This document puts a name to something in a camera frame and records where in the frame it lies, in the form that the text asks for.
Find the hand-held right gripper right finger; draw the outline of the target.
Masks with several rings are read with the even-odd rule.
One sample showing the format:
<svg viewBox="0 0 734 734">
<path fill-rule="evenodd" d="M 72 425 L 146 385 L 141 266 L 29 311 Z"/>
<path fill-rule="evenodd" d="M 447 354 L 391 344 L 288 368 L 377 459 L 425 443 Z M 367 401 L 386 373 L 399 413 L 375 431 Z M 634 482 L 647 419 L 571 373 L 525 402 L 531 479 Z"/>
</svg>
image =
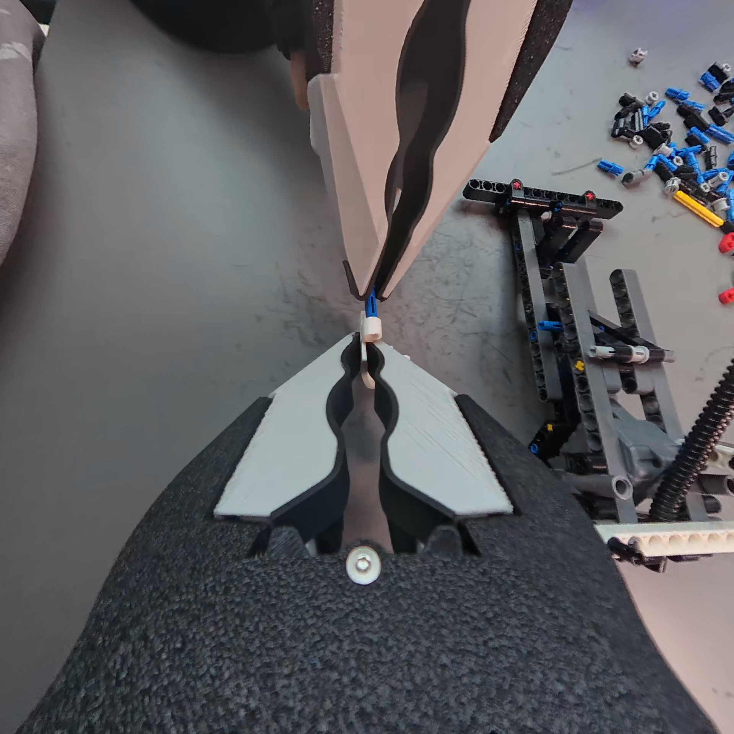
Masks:
<svg viewBox="0 0 734 734">
<path fill-rule="evenodd" d="M 392 522 L 511 515 L 512 502 L 457 403 L 457 393 L 392 346 L 367 346 L 384 426 L 380 500 Z"/>
</svg>

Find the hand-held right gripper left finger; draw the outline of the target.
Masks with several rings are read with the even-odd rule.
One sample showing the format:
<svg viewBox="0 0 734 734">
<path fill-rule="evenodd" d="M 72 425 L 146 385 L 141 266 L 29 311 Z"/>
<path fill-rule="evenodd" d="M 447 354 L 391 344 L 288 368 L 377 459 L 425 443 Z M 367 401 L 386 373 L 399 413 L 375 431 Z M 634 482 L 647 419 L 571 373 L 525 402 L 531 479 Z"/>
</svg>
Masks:
<svg viewBox="0 0 734 734">
<path fill-rule="evenodd" d="M 356 376 L 357 334 L 349 333 L 277 388 L 214 516 L 342 525 L 350 491 L 342 429 Z"/>
</svg>

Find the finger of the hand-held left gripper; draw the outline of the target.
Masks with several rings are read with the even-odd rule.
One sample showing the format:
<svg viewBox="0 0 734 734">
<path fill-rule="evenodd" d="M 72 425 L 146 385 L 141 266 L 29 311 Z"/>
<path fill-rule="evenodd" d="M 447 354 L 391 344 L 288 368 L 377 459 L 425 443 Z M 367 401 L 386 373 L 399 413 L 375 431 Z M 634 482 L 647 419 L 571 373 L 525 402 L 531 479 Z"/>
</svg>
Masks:
<svg viewBox="0 0 734 734">
<path fill-rule="evenodd" d="M 394 205 L 377 267 L 387 299 L 490 146 L 537 2 L 425 2 L 399 62 Z"/>
<path fill-rule="evenodd" d="M 426 2 L 331 2 L 330 61 L 308 84 L 311 140 L 335 208 L 357 297 L 391 295 L 388 283 L 427 205 L 425 175 L 414 173 L 412 139 L 426 84 L 414 76 Z"/>
</svg>

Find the white curved toy panel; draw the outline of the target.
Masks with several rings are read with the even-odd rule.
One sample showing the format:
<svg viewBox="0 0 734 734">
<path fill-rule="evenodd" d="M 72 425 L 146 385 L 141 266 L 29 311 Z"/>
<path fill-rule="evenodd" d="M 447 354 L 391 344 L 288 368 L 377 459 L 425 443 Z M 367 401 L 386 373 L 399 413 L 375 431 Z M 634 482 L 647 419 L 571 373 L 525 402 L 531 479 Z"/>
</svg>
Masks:
<svg viewBox="0 0 734 734">
<path fill-rule="evenodd" d="M 376 316 L 367 316 L 365 311 L 361 311 L 360 320 L 360 343 L 361 343 L 361 365 L 360 374 L 365 387 L 370 390 L 375 389 L 375 381 L 369 373 L 368 351 L 367 345 L 374 344 L 382 339 L 382 323 L 381 319 Z"/>
</svg>

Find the grey black toy chassis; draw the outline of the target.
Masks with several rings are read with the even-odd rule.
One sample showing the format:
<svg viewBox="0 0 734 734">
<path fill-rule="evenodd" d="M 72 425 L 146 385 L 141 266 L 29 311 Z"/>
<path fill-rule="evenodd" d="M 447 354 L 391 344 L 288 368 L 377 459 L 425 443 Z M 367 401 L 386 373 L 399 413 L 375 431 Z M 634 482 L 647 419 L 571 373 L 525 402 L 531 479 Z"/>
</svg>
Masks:
<svg viewBox="0 0 734 734">
<path fill-rule="evenodd" d="M 466 200 L 507 222 L 539 400 L 550 420 L 530 451 L 573 489 L 613 557 L 656 572 L 666 563 L 732 555 L 718 497 L 732 476 L 695 473 L 732 423 L 732 365 L 687 435 L 637 273 L 609 278 L 618 323 L 596 312 L 583 256 L 622 211 L 592 191 L 471 179 Z"/>
</svg>

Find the grey desk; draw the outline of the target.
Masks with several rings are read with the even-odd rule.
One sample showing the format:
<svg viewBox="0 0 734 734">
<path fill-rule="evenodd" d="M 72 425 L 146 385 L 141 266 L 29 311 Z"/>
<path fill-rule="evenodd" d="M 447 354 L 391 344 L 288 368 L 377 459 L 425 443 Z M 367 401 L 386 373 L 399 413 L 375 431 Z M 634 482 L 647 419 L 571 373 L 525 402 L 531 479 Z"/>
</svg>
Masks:
<svg viewBox="0 0 734 734">
<path fill-rule="evenodd" d="M 637 67 L 637 48 L 647 58 Z M 732 358 L 732 259 L 657 179 L 595 165 L 625 92 L 732 62 L 732 2 L 574 2 L 481 179 L 623 202 L 587 263 L 636 270 L 688 430 Z M 274 50 L 206 54 L 128 2 L 63 2 L 36 179 L 2 266 L 2 732 L 56 677 L 125 541 L 254 399 L 357 328 L 307 115 Z"/>
</svg>

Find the person's left hand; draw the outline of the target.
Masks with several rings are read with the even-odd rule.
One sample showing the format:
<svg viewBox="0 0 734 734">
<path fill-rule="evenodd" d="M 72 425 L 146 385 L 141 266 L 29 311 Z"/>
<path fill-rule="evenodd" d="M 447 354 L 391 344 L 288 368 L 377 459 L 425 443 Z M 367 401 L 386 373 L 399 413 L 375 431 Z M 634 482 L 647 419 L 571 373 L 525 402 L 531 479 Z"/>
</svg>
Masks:
<svg viewBox="0 0 734 734">
<path fill-rule="evenodd" d="M 293 87 L 294 100 L 302 111 L 309 111 L 307 97 L 307 67 L 305 54 L 302 51 L 291 51 L 289 58 L 289 69 L 291 84 Z"/>
</svg>

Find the pile of blue black pins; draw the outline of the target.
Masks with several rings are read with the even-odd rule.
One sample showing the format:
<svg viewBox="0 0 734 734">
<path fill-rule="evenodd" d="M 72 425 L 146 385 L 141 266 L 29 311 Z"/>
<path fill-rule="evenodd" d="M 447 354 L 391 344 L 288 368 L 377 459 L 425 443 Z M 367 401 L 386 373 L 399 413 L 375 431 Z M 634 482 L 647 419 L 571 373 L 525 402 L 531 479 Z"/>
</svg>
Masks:
<svg viewBox="0 0 734 734">
<path fill-rule="evenodd" d="M 666 198 L 724 236 L 733 230 L 732 66 L 713 63 L 698 84 L 710 101 L 682 87 L 623 93 L 609 137 L 642 160 L 625 167 L 600 159 L 595 166 L 625 188 L 658 179 Z"/>
</svg>

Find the pile of red white pieces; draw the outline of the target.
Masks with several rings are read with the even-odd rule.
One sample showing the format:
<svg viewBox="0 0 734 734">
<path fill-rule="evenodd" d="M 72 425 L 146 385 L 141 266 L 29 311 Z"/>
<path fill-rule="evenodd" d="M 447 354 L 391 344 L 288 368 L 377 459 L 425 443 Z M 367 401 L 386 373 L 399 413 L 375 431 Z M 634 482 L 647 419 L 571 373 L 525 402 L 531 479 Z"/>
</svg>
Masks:
<svg viewBox="0 0 734 734">
<path fill-rule="evenodd" d="M 718 250 L 719 250 L 719 253 L 720 254 L 722 254 L 722 255 L 728 255 L 730 258 L 733 258 L 733 247 L 734 247 L 733 238 L 734 238 L 733 232 L 732 233 L 729 233 L 729 234 L 725 234 L 721 238 L 721 240 L 719 242 L 719 245 L 718 245 Z M 719 302 L 722 305 L 730 305 L 730 304 L 732 304 L 733 303 L 733 299 L 734 299 L 734 288 L 733 288 L 733 286 L 731 286 L 729 289 L 726 289 L 726 290 L 722 291 L 721 293 L 719 293 L 718 298 L 719 298 Z"/>
</svg>

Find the person's grey printed sweatshirt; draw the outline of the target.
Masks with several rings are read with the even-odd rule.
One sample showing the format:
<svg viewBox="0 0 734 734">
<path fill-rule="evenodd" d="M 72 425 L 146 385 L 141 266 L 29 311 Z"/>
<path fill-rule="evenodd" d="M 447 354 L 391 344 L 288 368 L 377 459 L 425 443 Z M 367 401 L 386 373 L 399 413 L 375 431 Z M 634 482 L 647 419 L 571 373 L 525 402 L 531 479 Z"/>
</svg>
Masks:
<svg viewBox="0 0 734 734">
<path fill-rule="evenodd" d="M 34 76 L 44 43 L 40 24 L 21 2 L 1 2 L 1 261 L 15 240 L 34 170 Z"/>
</svg>

